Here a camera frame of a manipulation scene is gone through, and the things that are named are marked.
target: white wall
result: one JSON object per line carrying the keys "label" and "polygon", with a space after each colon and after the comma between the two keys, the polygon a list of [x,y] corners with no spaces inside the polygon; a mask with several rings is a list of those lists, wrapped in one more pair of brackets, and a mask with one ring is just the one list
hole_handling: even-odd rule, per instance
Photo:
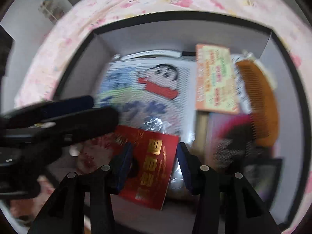
{"label": "white wall", "polygon": [[[14,39],[1,88],[2,113],[14,107],[14,97],[31,61],[53,27],[50,20],[38,10],[41,1],[15,0],[0,22]],[[72,7],[67,0],[62,0],[62,6],[65,12]]]}

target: hair brush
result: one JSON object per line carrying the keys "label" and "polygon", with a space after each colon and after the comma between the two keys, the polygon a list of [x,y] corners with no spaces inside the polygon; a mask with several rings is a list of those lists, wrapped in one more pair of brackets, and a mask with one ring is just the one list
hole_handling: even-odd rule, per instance
{"label": "hair brush", "polygon": [[250,100],[255,144],[272,147],[279,133],[279,114],[274,93],[258,66],[250,60],[236,63]]}

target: red booklet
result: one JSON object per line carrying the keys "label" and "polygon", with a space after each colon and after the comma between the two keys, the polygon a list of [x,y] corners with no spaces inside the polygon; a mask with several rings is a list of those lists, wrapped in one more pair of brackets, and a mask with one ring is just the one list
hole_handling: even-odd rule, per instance
{"label": "red booklet", "polygon": [[118,126],[114,155],[125,142],[134,146],[131,170],[119,195],[136,204],[161,210],[176,154],[178,136]]}

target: pink floral fabric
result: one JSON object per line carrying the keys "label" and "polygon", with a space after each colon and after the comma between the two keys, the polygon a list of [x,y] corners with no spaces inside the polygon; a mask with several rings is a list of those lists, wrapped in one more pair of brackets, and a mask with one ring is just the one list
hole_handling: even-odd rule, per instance
{"label": "pink floral fabric", "polygon": [[[160,11],[196,10],[236,16],[267,25],[288,49],[312,100],[312,32],[281,0],[82,0],[52,29],[38,50],[16,96],[16,107],[51,99],[74,52],[91,30],[125,18]],[[291,233],[312,202],[307,184]]]}
{"label": "pink floral fabric", "polygon": [[54,187],[45,176],[40,176],[37,181],[40,184],[41,191],[36,198],[10,201],[10,212],[14,217],[32,216],[34,219],[53,193]]}

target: cartoon face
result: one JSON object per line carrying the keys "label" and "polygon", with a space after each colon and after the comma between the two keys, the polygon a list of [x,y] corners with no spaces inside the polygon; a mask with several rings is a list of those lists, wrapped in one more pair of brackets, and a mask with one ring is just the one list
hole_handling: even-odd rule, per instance
{"label": "cartoon face", "polygon": [[175,90],[177,88],[177,69],[168,64],[159,64],[147,70],[147,80],[161,87]]}

